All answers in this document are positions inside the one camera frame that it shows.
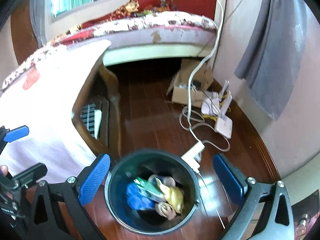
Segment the person's left hand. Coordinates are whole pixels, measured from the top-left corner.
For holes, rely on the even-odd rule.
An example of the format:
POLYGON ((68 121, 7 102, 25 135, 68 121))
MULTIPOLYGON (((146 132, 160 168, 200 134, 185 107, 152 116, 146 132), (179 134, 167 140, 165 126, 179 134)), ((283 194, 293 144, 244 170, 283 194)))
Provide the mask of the person's left hand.
POLYGON ((0 174, 3 176, 7 176, 8 175, 8 167, 7 165, 1 165, 0 166, 0 174))

